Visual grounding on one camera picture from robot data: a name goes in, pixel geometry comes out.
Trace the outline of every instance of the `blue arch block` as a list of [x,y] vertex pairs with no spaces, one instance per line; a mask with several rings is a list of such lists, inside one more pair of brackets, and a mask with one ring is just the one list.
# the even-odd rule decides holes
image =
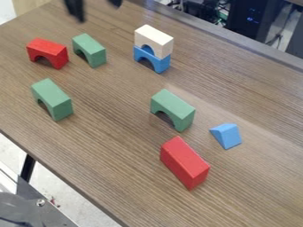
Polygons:
[[234,123],[224,123],[210,129],[210,132],[225,150],[242,143],[239,128]]
[[170,67],[170,54],[163,59],[159,59],[152,54],[152,49],[150,47],[146,46],[139,48],[134,46],[134,60],[139,61],[142,58],[151,61],[157,74],[164,72]]

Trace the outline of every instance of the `green arch block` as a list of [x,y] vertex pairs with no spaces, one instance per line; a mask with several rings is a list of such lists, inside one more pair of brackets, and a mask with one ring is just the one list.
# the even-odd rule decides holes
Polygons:
[[186,130],[193,121],[196,109],[164,89],[151,97],[151,112],[167,114],[179,132]]
[[106,62],[106,48],[84,33],[73,38],[75,54],[83,53],[91,67],[99,67]]
[[51,79],[34,83],[31,90],[37,103],[43,102],[54,121],[60,121],[72,114],[72,100]]

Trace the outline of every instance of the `toy block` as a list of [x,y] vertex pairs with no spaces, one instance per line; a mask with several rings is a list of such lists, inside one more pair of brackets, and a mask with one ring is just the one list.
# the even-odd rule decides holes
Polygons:
[[68,62],[66,46],[42,38],[32,40],[27,45],[27,53],[31,61],[44,57],[56,69],[60,69]]
[[151,112],[167,114],[179,132],[186,130],[193,121],[196,109],[164,89],[151,97]]
[[35,101],[44,103],[54,121],[59,121],[72,114],[72,100],[51,79],[37,82],[31,87]]
[[74,53],[83,53],[91,67],[99,67],[106,63],[106,48],[84,33],[73,38]]
[[151,49],[145,47],[143,49],[134,46],[134,60],[148,59],[157,74],[160,74],[170,67],[170,55],[164,59],[158,59],[150,53]]
[[160,160],[175,174],[188,190],[206,180],[210,166],[180,137],[161,146]]
[[174,38],[149,25],[144,25],[135,31],[135,46],[152,48],[152,55],[164,59],[173,52]]
[[242,143],[239,129],[234,123],[224,123],[210,129],[210,132],[225,150]]

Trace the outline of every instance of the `white rectangular block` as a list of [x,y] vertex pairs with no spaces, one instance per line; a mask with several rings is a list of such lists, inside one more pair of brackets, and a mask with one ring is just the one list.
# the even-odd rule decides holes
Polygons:
[[164,59],[173,52],[174,38],[158,29],[144,25],[135,31],[135,46],[152,48],[154,56]]

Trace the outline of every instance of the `triangular prism block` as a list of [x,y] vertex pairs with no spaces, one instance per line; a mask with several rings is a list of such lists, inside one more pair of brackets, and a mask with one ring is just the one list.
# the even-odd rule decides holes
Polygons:
[[224,123],[209,131],[225,150],[242,143],[239,129],[235,123]]

